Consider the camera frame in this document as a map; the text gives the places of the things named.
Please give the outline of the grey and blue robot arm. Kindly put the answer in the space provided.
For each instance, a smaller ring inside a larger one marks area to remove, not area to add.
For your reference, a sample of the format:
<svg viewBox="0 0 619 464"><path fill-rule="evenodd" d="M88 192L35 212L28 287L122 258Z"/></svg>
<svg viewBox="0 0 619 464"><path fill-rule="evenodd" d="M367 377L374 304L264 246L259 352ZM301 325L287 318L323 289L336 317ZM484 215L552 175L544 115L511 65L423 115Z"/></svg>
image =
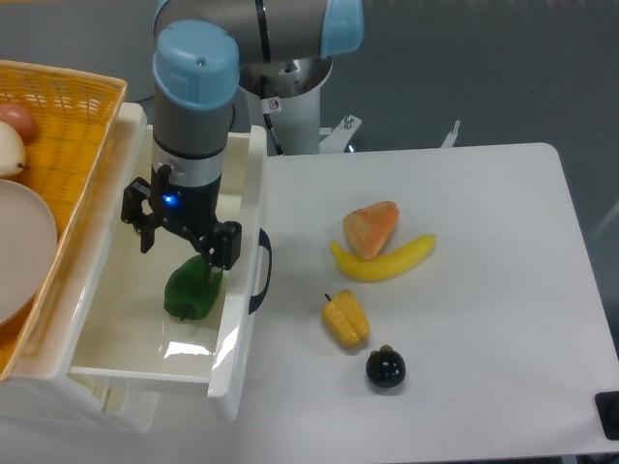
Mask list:
<svg viewBox="0 0 619 464"><path fill-rule="evenodd" d="M154 20L151 178L123 192L121 220L154 244L162 227L208 268L231 269L242 227L216 208L241 70L356 50L360 1L161 1Z"/></svg>

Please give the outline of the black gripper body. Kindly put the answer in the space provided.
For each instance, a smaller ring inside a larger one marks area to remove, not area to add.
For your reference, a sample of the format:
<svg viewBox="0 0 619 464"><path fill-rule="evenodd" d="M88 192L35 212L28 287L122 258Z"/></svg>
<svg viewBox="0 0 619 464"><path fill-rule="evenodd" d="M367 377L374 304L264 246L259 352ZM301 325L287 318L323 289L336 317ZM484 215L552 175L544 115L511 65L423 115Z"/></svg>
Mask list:
<svg viewBox="0 0 619 464"><path fill-rule="evenodd" d="M220 185L221 177L198 187L175 185L169 168L152 169L149 205L156 215L166 219L166 230L177 235L192 232L202 238L211 234L217 222Z"/></svg>

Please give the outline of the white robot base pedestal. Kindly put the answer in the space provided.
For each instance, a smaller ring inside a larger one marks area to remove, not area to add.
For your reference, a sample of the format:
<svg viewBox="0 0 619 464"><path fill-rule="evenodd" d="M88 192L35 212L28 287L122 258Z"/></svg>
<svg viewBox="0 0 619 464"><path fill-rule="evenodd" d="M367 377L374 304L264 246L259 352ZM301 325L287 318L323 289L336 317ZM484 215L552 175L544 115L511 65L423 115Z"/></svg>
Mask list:
<svg viewBox="0 0 619 464"><path fill-rule="evenodd" d="M321 87L333 59L305 58L241 69L251 124L267 132L270 156L319 152Z"/></svg>

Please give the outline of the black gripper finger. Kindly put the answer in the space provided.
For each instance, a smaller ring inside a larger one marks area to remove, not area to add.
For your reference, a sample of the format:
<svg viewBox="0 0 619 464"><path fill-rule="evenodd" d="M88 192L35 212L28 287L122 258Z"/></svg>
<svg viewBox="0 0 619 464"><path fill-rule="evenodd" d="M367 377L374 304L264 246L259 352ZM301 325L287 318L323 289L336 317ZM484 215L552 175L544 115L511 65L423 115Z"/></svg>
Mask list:
<svg viewBox="0 0 619 464"><path fill-rule="evenodd" d="M141 177L137 177L123 190L121 220L133 227L139 236L140 252L147 253L155 242L156 230L162 226L162 217L156 213L146 214L143 203L148 203L151 187Z"/></svg>
<svg viewBox="0 0 619 464"><path fill-rule="evenodd" d="M241 254L242 225L215 219L205 231L191 229L191 244L205 265L204 283L212 278L213 268L230 270Z"/></svg>

